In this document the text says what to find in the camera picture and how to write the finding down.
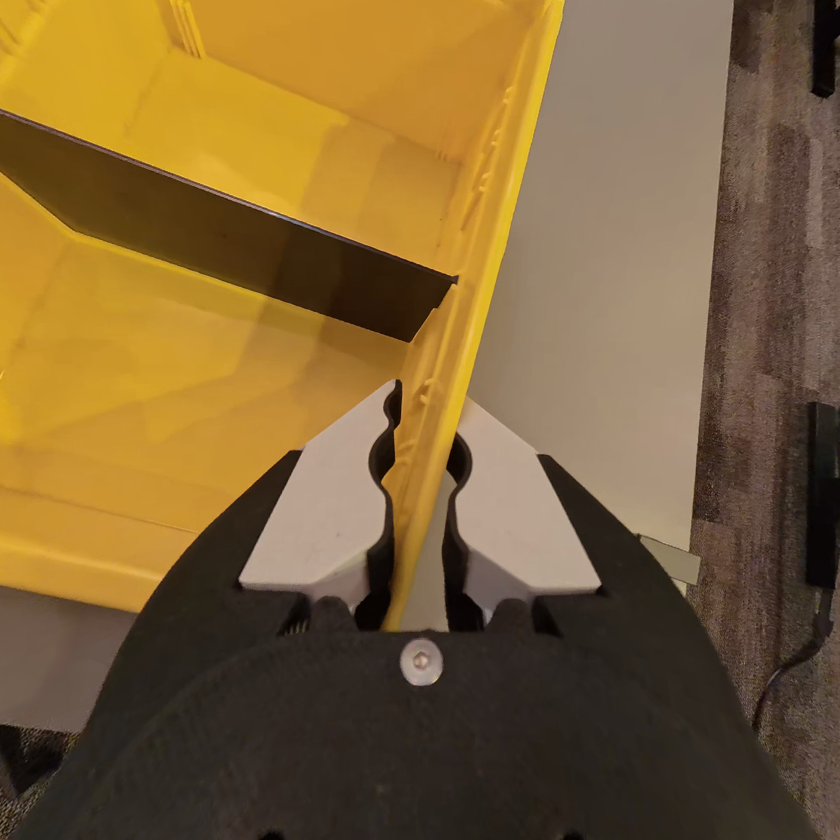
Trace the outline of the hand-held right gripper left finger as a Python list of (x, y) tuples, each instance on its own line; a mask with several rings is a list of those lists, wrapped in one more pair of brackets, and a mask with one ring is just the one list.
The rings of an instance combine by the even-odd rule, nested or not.
[(243, 588), (387, 611), (395, 533), (383, 482), (402, 402), (402, 382), (390, 380), (303, 446), (240, 573)]

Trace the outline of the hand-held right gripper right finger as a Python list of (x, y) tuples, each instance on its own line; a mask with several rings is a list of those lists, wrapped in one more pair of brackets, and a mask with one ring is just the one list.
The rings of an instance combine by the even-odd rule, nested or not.
[(443, 539), (449, 624), (488, 624), (499, 604), (589, 595), (601, 579), (537, 451), (466, 399), (447, 462)]

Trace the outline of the yellow plastic bin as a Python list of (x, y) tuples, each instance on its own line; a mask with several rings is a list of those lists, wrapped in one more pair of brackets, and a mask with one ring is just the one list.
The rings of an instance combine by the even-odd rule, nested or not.
[(2, 111), (457, 277), (409, 341), (79, 234), (2, 174), (2, 585), (139, 612), (390, 380), (397, 629), (563, 2), (2, 2)]

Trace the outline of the black bin divider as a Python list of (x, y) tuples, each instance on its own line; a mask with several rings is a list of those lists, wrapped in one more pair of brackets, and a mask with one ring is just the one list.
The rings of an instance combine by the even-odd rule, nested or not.
[(5, 110), (1, 169), (79, 234), (396, 340), (458, 284)]

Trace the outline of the black bar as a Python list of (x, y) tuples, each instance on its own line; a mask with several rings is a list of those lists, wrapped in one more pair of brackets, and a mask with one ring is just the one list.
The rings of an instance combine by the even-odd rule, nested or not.
[(812, 94), (830, 98), (836, 89), (839, 5), (836, 1), (813, 2)]

